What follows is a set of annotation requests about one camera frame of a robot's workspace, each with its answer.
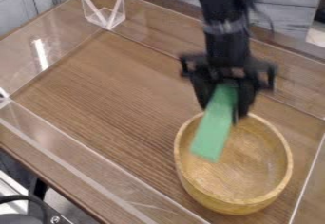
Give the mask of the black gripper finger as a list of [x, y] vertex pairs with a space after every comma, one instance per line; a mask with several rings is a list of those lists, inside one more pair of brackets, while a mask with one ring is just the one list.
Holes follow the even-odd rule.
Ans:
[[258, 84], [246, 78], [234, 79], [236, 103], [233, 109], [233, 124], [248, 116], [250, 107], [256, 101]]
[[193, 74], [190, 81], [199, 106], [206, 109], [215, 90], [215, 80], [203, 74]]

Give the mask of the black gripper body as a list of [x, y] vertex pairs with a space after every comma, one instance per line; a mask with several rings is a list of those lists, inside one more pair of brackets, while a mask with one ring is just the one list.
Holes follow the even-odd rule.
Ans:
[[179, 62], [183, 77], [199, 75], [214, 84], [225, 80], [249, 80], [258, 90], [273, 90], [276, 87], [277, 66], [253, 56], [236, 64], [206, 54], [182, 54]]

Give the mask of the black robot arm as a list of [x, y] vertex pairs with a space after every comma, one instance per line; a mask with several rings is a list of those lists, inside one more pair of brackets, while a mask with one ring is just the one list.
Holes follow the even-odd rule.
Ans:
[[181, 75], [190, 79], [202, 108], [223, 84], [236, 88], [234, 121], [245, 118], [258, 93], [276, 87], [277, 66], [250, 50], [250, 18], [256, 0], [198, 0], [206, 50], [179, 56]]

